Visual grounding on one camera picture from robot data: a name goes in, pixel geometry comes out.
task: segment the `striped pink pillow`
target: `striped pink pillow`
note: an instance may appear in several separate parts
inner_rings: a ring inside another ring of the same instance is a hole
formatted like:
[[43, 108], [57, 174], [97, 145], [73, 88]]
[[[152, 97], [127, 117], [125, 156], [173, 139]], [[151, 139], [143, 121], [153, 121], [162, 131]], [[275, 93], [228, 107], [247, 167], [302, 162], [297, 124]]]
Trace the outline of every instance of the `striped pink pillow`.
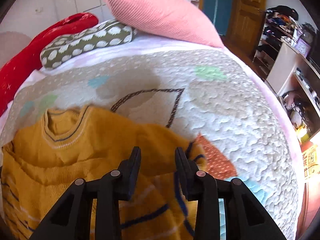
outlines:
[[105, 0], [120, 22], [138, 30], [224, 47], [214, 25], [196, 6], [186, 0]]

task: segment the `wooden floor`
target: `wooden floor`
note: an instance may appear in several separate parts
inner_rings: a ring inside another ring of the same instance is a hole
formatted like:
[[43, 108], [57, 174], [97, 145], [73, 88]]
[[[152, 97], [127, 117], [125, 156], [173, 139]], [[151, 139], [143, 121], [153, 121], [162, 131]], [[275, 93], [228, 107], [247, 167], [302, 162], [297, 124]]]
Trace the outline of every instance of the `wooden floor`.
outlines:
[[224, 45], [239, 59], [246, 63], [263, 81], [267, 78], [267, 75], [259, 68], [258, 65], [252, 62], [253, 58], [247, 56], [240, 48], [228, 41], [224, 36], [221, 37]]

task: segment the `mustard sweater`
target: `mustard sweater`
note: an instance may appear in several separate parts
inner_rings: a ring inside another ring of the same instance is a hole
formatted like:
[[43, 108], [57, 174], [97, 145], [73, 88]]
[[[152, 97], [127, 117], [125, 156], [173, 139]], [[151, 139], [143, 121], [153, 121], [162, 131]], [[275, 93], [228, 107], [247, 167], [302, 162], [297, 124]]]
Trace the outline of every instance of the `mustard sweater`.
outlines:
[[[165, 127], [136, 124], [94, 106], [47, 110], [2, 148], [4, 212], [14, 236], [28, 239], [75, 179], [100, 179], [134, 146], [141, 148], [141, 166], [132, 199], [119, 203], [123, 239], [192, 239], [197, 203], [181, 194], [174, 161], [176, 147], [186, 151], [189, 141]], [[200, 146], [193, 144], [189, 158], [204, 169]]]

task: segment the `white shelf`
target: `white shelf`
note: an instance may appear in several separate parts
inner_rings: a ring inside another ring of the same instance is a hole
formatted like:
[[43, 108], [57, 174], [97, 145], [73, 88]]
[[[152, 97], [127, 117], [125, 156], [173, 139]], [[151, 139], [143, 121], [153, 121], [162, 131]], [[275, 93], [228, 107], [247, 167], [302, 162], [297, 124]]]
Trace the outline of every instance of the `white shelf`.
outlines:
[[307, 87], [302, 83], [302, 80], [299, 76], [297, 76], [296, 73], [293, 73], [293, 76], [297, 79], [297, 81], [299, 82], [300, 86], [302, 87], [302, 89], [304, 90], [304, 92], [307, 94], [307, 97], [309, 98], [311, 104], [313, 105], [314, 109], [316, 110], [318, 116], [320, 117], [320, 110], [318, 108], [318, 106], [316, 105], [315, 100], [313, 99], [313, 97], [311, 96], [310, 91], [307, 89]]

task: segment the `green polka dot pillow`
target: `green polka dot pillow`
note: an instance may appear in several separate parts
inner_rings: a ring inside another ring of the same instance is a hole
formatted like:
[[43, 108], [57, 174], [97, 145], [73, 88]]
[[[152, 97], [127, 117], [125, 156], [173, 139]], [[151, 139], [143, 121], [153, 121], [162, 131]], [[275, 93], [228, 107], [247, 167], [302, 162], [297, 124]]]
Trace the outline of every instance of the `green polka dot pillow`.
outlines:
[[40, 60], [45, 68], [57, 68], [90, 50], [128, 43], [135, 35], [134, 28], [118, 20], [109, 20], [80, 33], [57, 37], [42, 50]]

